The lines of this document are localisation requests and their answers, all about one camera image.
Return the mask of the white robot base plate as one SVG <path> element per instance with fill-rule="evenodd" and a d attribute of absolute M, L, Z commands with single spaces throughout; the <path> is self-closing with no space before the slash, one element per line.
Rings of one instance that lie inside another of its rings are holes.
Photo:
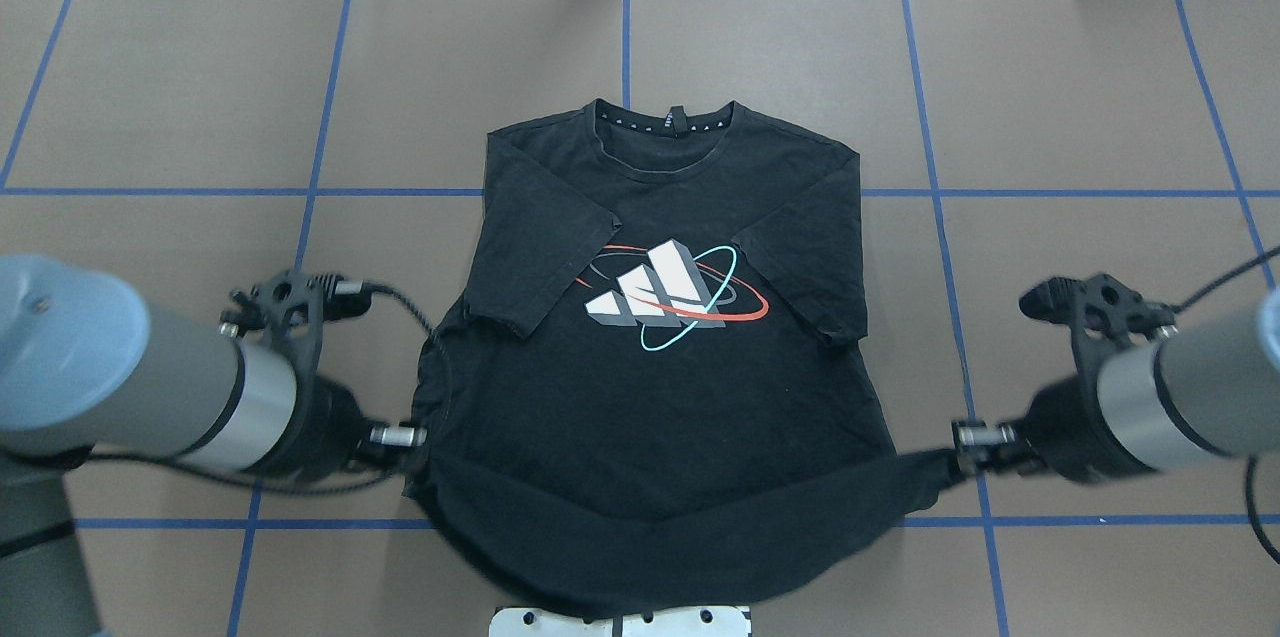
<path fill-rule="evenodd" d="M 613 618 L 567 617 L 538 608 L 503 608 L 489 636 L 753 636 L 749 608 L 692 606 Z"/>

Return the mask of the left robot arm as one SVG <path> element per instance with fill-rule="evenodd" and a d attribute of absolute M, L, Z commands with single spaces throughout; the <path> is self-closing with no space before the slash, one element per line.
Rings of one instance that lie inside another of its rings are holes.
<path fill-rule="evenodd" d="M 398 292 L 288 269 L 232 292 L 211 327 L 114 274 L 5 255 L 3 633 L 104 634 L 67 492 L 93 460 L 287 496 L 401 473 L 424 429 L 369 417 L 319 368 L 325 324 L 375 295 Z"/>

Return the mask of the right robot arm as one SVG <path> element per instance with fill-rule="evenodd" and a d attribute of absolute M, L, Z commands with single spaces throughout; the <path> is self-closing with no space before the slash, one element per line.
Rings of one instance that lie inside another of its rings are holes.
<path fill-rule="evenodd" d="M 1107 274 L 1053 278 L 1020 306 L 1069 327 L 1075 371 L 1019 418 L 956 420 L 960 473 L 1101 485 L 1277 450 L 1277 292 L 1189 330 Z"/>

